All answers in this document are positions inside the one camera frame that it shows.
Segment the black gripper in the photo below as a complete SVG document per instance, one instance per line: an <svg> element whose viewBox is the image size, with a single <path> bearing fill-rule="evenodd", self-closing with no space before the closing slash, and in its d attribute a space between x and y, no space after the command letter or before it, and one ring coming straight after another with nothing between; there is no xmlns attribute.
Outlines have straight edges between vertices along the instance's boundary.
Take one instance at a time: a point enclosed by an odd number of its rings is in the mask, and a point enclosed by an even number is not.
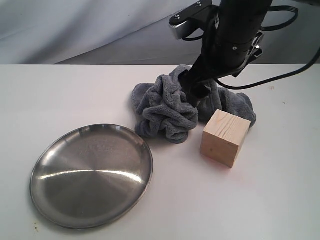
<svg viewBox="0 0 320 240"><path fill-rule="evenodd" d="M249 42L239 44L222 40L216 33L204 33L200 56L190 70L184 70L178 76L188 102L197 107L208 97L210 87L204 84L206 81L239 76L247 65L263 54L260 48L263 38L264 34L257 32Z"/></svg>

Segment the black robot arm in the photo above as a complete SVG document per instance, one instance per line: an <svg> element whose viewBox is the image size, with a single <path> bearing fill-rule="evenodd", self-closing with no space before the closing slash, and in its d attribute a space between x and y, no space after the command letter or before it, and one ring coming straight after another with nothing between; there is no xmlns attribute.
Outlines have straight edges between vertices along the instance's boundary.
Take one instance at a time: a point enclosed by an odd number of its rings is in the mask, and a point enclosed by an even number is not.
<svg viewBox="0 0 320 240"><path fill-rule="evenodd" d="M228 90L246 90L298 75L312 67L315 56L302 68L244 86L230 86L219 79L237 77L247 65L257 60L263 50L259 44L264 32L288 27L298 18L299 10L289 5L272 6L270 0L211 0L196 3L173 15L169 25L176 39L202 42L201 54L190 70L178 77L188 102L197 107L211 89L210 80Z"/></svg>

